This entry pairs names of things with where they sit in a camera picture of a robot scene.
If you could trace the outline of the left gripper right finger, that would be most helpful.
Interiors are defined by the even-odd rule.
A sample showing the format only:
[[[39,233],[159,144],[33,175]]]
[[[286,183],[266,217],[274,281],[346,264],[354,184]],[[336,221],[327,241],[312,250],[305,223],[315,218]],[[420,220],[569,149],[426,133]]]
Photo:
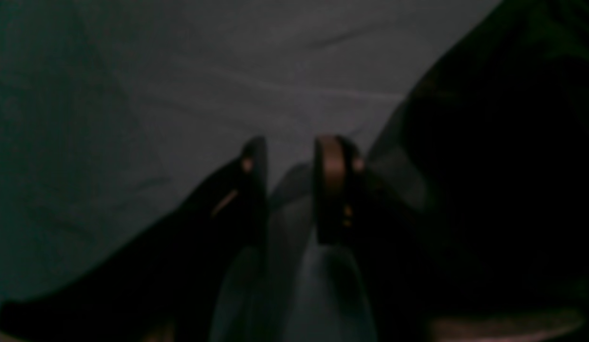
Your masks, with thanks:
[[[415,214],[354,143],[319,136],[320,243],[351,251],[379,342],[582,342],[581,303],[495,277],[448,232]]]

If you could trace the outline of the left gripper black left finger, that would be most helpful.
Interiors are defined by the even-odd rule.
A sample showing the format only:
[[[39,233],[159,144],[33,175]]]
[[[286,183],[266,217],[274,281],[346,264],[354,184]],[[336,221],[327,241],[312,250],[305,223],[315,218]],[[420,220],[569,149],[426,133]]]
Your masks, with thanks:
[[[77,281],[0,307],[0,342],[206,342],[221,285],[266,242],[267,144],[252,138],[182,204]]]

